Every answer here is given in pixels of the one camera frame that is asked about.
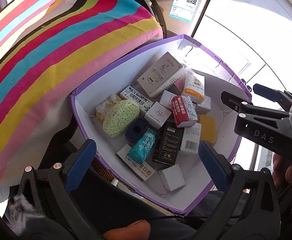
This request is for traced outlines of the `person's right hand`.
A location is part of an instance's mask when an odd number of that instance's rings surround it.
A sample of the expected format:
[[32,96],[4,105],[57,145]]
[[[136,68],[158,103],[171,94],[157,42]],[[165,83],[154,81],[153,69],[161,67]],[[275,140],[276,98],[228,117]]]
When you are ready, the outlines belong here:
[[273,179],[275,187],[279,187],[282,182],[292,183],[292,163],[278,154],[273,156]]

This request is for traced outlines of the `person's left hand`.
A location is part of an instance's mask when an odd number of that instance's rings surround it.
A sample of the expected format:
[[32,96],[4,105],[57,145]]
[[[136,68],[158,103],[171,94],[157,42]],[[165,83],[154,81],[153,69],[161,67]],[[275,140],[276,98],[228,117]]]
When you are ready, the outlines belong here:
[[151,226],[146,220],[139,220],[131,225],[109,230],[103,234],[108,240],[147,240],[151,232]]

